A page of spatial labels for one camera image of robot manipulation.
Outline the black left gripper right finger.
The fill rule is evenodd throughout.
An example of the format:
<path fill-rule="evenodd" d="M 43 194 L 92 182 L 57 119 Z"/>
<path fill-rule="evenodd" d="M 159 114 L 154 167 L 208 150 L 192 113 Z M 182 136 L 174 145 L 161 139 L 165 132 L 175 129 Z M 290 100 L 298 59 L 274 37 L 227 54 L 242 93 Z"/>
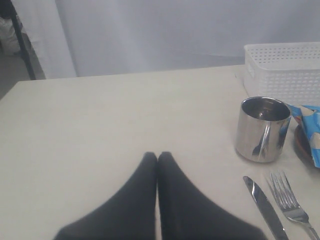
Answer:
<path fill-rule="evenodd" d="M 265 240 L 261 229 L 206 197 L 184 174 L 173 155 L 157 164 L 158 204 L 164 240 Z"/>

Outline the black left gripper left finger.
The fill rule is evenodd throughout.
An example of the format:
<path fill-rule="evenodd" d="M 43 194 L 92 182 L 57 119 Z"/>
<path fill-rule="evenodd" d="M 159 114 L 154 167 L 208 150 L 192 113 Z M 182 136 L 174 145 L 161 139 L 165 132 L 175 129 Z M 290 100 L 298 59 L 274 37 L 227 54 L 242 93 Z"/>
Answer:
<path fill-rule="evenodd" d="M 146 152 L 127 182 L 104 204 L 59 230 L 57 240 L 156 239 L 157 164 Z"/>

